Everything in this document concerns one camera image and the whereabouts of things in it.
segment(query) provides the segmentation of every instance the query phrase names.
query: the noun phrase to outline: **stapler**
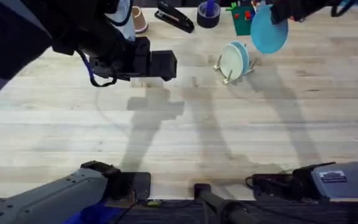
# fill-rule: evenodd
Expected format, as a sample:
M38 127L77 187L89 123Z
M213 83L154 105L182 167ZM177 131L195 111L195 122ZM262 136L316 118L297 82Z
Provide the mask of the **stapler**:
M158 11L155 12L154 16L165 21L187 33L191 33L194 30L193 22L181 13L178 9L170 6L166 2L157 1Z

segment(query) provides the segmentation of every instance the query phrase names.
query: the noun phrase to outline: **wooden table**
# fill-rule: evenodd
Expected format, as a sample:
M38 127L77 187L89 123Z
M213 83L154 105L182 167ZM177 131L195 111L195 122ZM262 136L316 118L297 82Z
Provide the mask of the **wooden table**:
M242 82L213 72L236 37L229 12L187 34L144 9L154 50L172 49L177 78L94 88L82 61L46 51L0 92L0 197L97 160L152 174L152 198L191 198L209 182L225 198L251 199L243 180L320 162L358 161L358 7L289 21L284 47Z

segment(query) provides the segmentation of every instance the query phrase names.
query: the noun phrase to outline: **label sticker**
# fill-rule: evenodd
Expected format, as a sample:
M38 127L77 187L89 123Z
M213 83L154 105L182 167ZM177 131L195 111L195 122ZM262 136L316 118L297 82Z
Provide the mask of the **label sticker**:
M341 170L320 172L319 175L323 183L347 182L346 176Z

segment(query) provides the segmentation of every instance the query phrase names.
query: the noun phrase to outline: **light blue plate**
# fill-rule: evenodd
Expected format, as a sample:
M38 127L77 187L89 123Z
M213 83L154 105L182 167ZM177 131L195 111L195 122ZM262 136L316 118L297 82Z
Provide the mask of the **light blue plate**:
M243 75L246 73L246 71L248 71L248 66L249 66L248 51L247 51L246 47L244 46L244 44L239 41L232 41L232 42L230 42L230 44L236 46L237 49L239 49L239 51L241 53L242 64L243 64L241 75Z
M251 23L251 38L260 53L271 54L283 47L288 36L288 20L273 25L269 6L260 6Z

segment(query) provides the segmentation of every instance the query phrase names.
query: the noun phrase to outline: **red object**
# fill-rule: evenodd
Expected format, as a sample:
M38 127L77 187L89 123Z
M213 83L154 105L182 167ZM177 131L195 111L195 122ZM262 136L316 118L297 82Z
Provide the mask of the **red object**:
M251 13L249 11L246 11L246 18L250 19L251 18Z

